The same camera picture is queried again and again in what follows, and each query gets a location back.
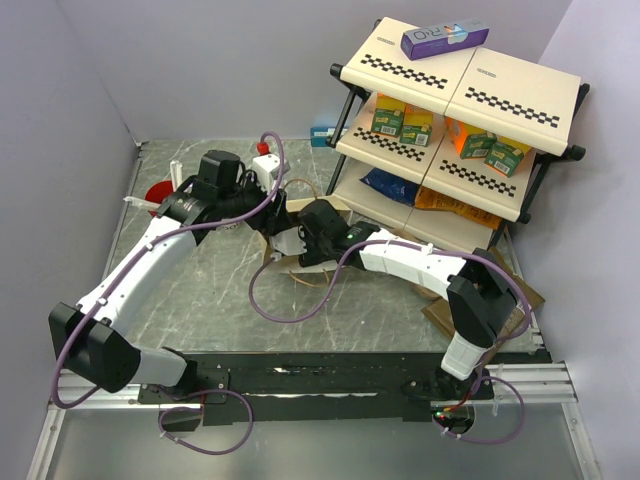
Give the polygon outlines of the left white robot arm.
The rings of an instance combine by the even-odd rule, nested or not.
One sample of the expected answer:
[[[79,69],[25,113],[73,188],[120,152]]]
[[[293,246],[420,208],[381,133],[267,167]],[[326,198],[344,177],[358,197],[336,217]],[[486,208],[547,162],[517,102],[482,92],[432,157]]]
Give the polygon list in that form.
[[[113,271],[75,304],[58,303],[50,312],[57,369],[68,369],[109,393],[145,383],[160,385],[174,401],[191,399],[198,387],[196,362],[170,348],[136,345],[127,334],[165,275],[209,232],[246,223],[263,235],[280,237],[294,228],[281,187],[288,170],[281,155],[262,155],[246,166],[230,152],[208,151],[197,174],[160,203],[140,240]]]

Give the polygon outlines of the kraft paper bag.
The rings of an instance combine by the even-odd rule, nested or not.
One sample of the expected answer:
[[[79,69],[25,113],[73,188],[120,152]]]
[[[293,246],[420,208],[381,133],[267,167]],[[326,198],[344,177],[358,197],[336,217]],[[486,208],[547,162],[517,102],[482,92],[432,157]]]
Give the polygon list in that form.
[[[353,212],[342,200],[335,195],[322,196],[316,187],[303,178],[293,178],[285,182],[283,189],[286,190],[290,184],[302,183],[311,190],[312,196],[309,198],[288,200],[287,212],[294,219],[297,214],[314,200],[326,200],[346,222],[350,222]],[[286,230],[276,235],[275,239],[268,239],[265,236],[260,238],[263,247],[263,265],[267,261],[274,259],[271,263],[272,270],[279,274],[286,274],[294,282],[310,288],[321,288],[328,286],[331,281],[331,273],[336,269],[337,262],[334,260],[321,261],[317,265],[303,267],[299,263],[299,257],[306,251],[302,238],[303,234],[298,226]]]

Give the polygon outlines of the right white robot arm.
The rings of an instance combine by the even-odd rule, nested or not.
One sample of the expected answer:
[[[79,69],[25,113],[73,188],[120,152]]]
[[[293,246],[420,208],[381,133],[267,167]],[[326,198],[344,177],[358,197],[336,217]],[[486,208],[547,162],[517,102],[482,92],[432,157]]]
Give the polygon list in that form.
[[[486,250],[444,251],[400,238],[367,222],[350,225],[326,200],[314,200],[298,213],[305,251],[300,263],[335,260],[385,273],[424,287],[448,302],[454,334],[437,373],[438,390],[459,398],[472,373],[499,341],[512,311],[525,304],[522,289]]]

